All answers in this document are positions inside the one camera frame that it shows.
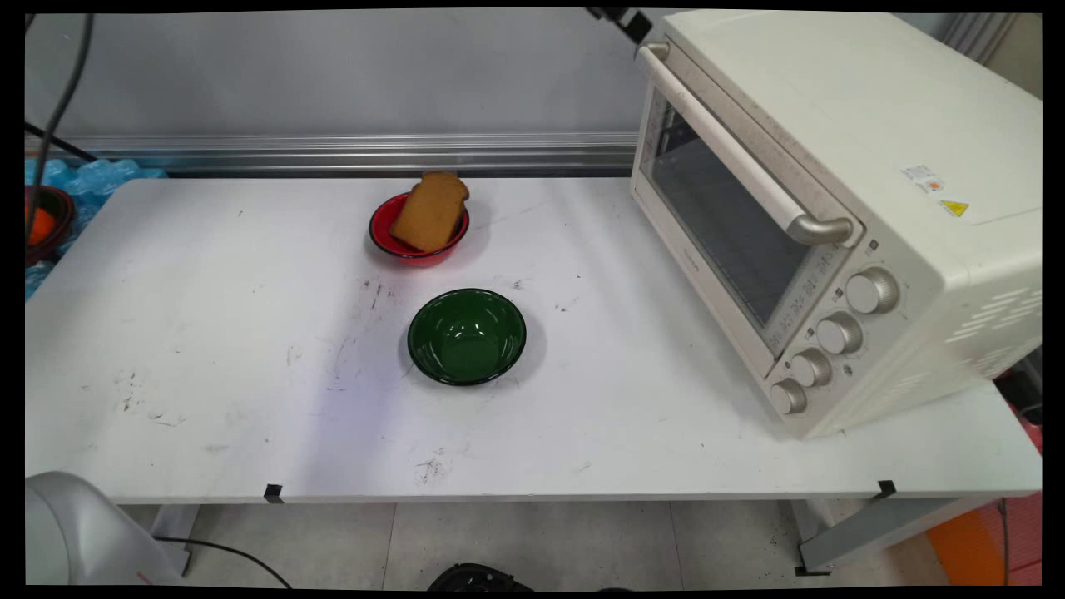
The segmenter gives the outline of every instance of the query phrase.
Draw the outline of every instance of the oven vent slot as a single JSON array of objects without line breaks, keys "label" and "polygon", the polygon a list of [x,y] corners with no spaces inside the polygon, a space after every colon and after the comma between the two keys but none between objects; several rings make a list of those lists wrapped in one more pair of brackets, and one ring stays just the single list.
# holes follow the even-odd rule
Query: oven vent slot
[{"label": "oven vent slot", "polygon": [[1019,345],[1010,345],[1009,347],[996,350],[976,362],[973,369],[985,378],[994,378],[1002,374],[1005,369],[1020,361],[1032,350],[1037,347],[1039,342],[1041,338],[1033,337]]},{"label": "oven vent slot", "polygon": [[971,339],[988,328],[998,330],[1027,322],[1030,318],[1043,318],[1043,290],[1030,293],[1029,290],[1026,287],[988,298],[950,334],[946,343]]},{"label": "oven vent slot", "polygon": [[869,401],[863,403],[853,404],[850,409],[837,416],[834,419],[834,422],[846,422],[851,420],[854,415],[858,412],[869,414],[881,411],[885,406],[890,405],[901,395],[913,393],[917,389],[920,389],[925,383],[928,383],[928,377],[931,375],[931,372],[921,372],[905,376],[899,379],[894,387],[881,393],[879,396],[871,398]]}]

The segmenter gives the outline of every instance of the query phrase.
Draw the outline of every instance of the cream toaster oven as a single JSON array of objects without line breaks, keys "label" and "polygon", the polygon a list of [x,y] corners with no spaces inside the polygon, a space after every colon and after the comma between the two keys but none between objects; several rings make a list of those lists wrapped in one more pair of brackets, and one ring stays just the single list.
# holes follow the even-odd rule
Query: cream toaster oven
[{"label": "cream toaster oven", "polygon": [[1042,344],[1041,100],[888,14],[692,11],[651,38],[632,193],[797,436]]}]

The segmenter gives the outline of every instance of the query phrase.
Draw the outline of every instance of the oven glass window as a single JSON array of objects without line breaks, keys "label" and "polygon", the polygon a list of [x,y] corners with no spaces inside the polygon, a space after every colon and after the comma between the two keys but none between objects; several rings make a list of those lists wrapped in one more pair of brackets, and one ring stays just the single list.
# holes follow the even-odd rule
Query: oven glass window
[{"label": "oven glass window", "polygon": [[[660,94],[652,106],[641,171],[751,324],[767,331],[809,259]],[[649,127],[655,128],[654,120]]]}]

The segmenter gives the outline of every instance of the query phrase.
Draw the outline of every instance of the red bowl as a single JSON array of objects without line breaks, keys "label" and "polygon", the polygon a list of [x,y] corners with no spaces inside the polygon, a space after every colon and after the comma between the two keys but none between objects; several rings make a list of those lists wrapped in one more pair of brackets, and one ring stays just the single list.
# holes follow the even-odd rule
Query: red bowl
[{"label": "red bowl", "polygon": [[381,252],[395,256],[396,259],[411,266],[439,264],[452,255],[455,246],[465,237],[465,232],[470,228],[470,213],[466,212],[465,208],[462,209],[462,218],[455,226],[455,232],[452,233],[452,240],[447,242],[447,245],[436,252],[422,252],[392,237],[392,233],[389,232],[392,224],[399,217],[399,212],[407,204],[409,195],[410,193],[402,193],[374,211],[374,215],[370,218],[370,239],[374,241],[374,245],[381,248]]},{"label": "red bowl", "polygon": [[[33,187],[26,185],[24,198],[27,206],[33,201],[32,195]],[[71,223],[78,217],[78,211],[75,209],[73,200],[70,199],[70,196],[63,190],[46,185],[40,185],[40,206],[37,207],[37,210],[44,210],[51,214],[52,218],[55,218],[55,228],[52,229],[52,232],[48,233],[48,237],[44,241],[27,248],[27,269],[40,260],[54,259],[55,250],[66,240],[67,233],[70,232]]]}]

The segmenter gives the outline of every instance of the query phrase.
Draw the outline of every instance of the black cable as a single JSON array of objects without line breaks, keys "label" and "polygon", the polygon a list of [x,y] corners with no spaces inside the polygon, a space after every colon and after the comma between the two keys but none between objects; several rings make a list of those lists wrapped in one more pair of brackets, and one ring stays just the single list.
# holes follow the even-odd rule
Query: black cable
[{"label": "black cable", "polygon": [[93,20],[95,15],[93,13],[85,14],[85,26],[81,31],[81,45],[78,47],[78,58],[75,61],[73,72],[70,74],[70,80],[67,81],[66,90],[63,90],[63,95],[60,96],[60,102],[55,106],[55,111],[52,113],[52,117],[48,119],[48,126],[45,127],[45,134],[40,137],[40,151],[37,152],[37,166],[33,171],[33,194],[32,194],[32,205],[30,206],[30,217],[26,220],[26,248],[30,248],[30,231],[33,230],[33,220],[37,215],[37,208],[40,206],[40,180],[45,176],[45,162],[48,160],[48,146],[52,142],[52,135],[55,134],[55,128],[59,127],[60,119],[63,118],[63,113],[66,112],[67,104],[70,103],[70,98],[73,97],[75,91],[78,88],[78,82],[81,81],[81,71],[85,68],[85,59],[88,58],[88,42],[93,37]]},{"label": "black cable", "polygon": [[1043,402],[1039,402],[1037,404],[1032,404],[1026,407],[1025,409],[1019,410],[1017,414],[1020,416],[1025,416],[1025,412],[1032,411],[1033,409],[1039,409],[1041,407],[1043,407]]},{"label": "black cable", "polygon": [[232,547],[226,547],[225,545],[218,545],[217,543],[209,543],[207,540],[196,540],[192,538],[175,538],[170,536],[153,536],[152,538],[154,538],[155,540],[162,540],[166,543],[187,543],[189,545],[202,545],[203,547],[211,547],[214,549],[220,549],[223,551],[229,551],[230,553],[236,553],[237,555],[242,557],[247,557],[248,560],[251,560],[256,564],[262,566],[264,570],[274,574],[274,578],[276,578],[281,584],[283,584],[285,588],[292,588],[292,585],[289,584],[288,581],[285,581],[283,578],[281,578],[281,574],[275,572],[274,568],[262,563],[262,561],[260,561],[255,555],[251,555],[250,553],[245,553],[239,549],[233,549]]},{"label": "black cable", "polygon": [[1010,525],[1006,524],[1005,498],[999,500],[999,514],[1002,515],[1002,586],[1010,586]]},{"label": "black cable", "polygon": [[[26,129],[27,133],[30,133],[31,135],[35,135],[37,137],[44,137],[45,136],[45,132],[42,131],[40,129],[38,129],[37,127],[35,127],[29,120],[23,120],[22,123],[26,125],[24,129]],[[52,135],[52,145],[59,146],[59,147],[67,150],[68,152],[77,156],[78,158],[84,160],[85,162],[96,162],[96,157],[95,156],[88,153],[87,151],[79,148],[78,146],[76,146],[76,145],[73,145],[73,144],[71,144],[69,142],[64,142],[63,140],[56,137],[55,135]]]}]

